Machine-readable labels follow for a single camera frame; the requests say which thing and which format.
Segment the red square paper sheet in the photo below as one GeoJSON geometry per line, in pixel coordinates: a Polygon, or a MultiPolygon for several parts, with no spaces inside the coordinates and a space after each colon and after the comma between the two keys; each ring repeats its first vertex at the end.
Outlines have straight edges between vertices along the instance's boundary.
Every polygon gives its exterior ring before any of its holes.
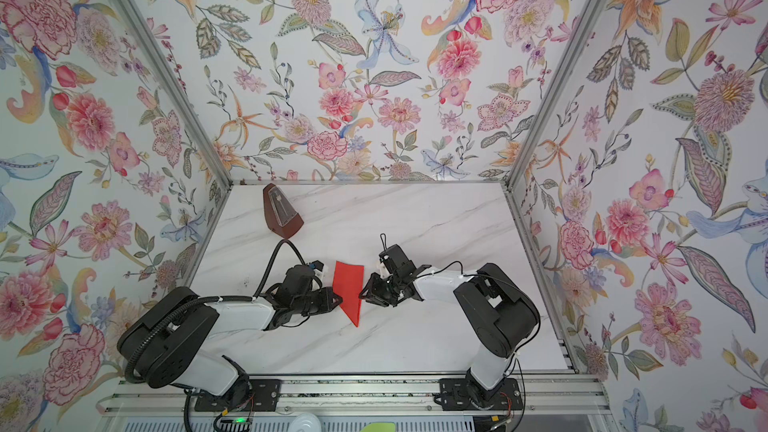
{"type": "Polygon", "coordinates": [[[358,327],[360,323],[361,299],[359,294],[363,289],[363,278],[363,266],[336,262],[332,289],[336,295],[341,297],[340,308],[355,327],[358,327]]]}

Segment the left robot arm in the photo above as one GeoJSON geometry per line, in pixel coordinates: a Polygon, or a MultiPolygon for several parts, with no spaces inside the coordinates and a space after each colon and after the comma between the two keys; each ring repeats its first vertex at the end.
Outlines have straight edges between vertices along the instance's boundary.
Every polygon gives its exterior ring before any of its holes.
{"type": "Polygon", "coordinates": [[[250,376],[229,355],[215,352],[210,336],[273,331],[295,317],[307,320],[342,304],[342,296],[322,284],[314,264],[290,268],[283,282],[254,295],[200,296],[179,287],[118,340],[117,350],[126,360],[125,380],[238,400],[250,394],[250,376]]]}

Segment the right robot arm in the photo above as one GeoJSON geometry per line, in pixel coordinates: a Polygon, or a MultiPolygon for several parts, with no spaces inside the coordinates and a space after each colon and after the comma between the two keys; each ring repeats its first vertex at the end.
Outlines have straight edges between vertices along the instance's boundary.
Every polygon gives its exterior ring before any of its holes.
{"type": "Polygon", "coordinates": [[[487,396],[501,388],[518,350],[538,333],[541,314],[494,263],[467,271],[459,261],[444,267],[417,266],[398,245],[379,254],[380,270],[359,298],[380,307],[413,299],[457,304],[480,342],[468,371],[468,387],[487,396]]]}

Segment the brown wooden metronome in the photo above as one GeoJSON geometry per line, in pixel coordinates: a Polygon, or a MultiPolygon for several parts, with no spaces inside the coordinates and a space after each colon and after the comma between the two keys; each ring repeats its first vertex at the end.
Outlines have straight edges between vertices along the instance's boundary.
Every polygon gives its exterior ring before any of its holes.
{"type": "Polygon", "coordinates": [[[302,217],[275,184],[264,187],[263,203],[267,228],[282,239],[292,238],[303,227],[302,217]]]}

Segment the white round object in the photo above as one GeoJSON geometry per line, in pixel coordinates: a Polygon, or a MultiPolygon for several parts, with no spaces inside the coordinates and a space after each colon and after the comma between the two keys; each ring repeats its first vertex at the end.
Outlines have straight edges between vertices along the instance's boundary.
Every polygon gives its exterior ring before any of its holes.
{"type": "Polygon", "coordinates": [[[295,416],[289,424],[288,432],[322,432],[320,418],[312,413],[301,413],[295,416]]]}

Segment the green object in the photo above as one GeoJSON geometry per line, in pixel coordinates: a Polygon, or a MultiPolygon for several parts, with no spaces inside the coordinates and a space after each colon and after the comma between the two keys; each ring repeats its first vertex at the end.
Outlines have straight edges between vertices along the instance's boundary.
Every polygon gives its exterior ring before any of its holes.
{"type": "Polygon", "coordinates": [[[360,432],[396,432],[397,427],[395,423],[391,422],[374,422],[365,425],[360,432]]]}

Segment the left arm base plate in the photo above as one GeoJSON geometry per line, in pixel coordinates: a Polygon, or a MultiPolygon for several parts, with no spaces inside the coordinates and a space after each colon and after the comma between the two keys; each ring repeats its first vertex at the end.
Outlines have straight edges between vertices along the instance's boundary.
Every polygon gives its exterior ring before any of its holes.
{"type": "Polygon", "coordinates": [[[279,379],[250,379],[236,381],[222,396],[202,392],[197,397],[195,412],[275,412],[282,381],[279,379]]]}

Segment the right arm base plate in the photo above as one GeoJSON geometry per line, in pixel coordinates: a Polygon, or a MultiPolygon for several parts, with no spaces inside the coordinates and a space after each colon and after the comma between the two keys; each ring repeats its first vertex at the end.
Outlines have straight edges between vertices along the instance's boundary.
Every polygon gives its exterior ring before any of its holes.
{"type": "Polygon", "coordinates": [[[495,388],[486,390],[468,377],[444,378],[438,381],[433,401],[443,411],[522,411],[523,393],[518,381],[503,379],[495,388]]]}

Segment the aluminium front rail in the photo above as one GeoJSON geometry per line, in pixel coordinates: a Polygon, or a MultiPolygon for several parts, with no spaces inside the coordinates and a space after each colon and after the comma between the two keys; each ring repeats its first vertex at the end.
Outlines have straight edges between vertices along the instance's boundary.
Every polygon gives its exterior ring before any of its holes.
{"type": "MultiPolygon", "coordinates": [[[[456,374],[256,375],[255,397],[241,411],[257,416],[448,414],[442,405],[449,396],[444,383],[460,378],[456,374]]],[[[534,372],[517,385],[494,406],[477,409],[468,398],[460,398],[461,408],[451,413],[502,415],[518,405],[526,416],[611,413],[603,386],[590,375],[534,372]]],[[[176,388],[151,389],[122,381],[96,410],[103,417],[177,415],[184,400],[185,394],[176,388]]]]}

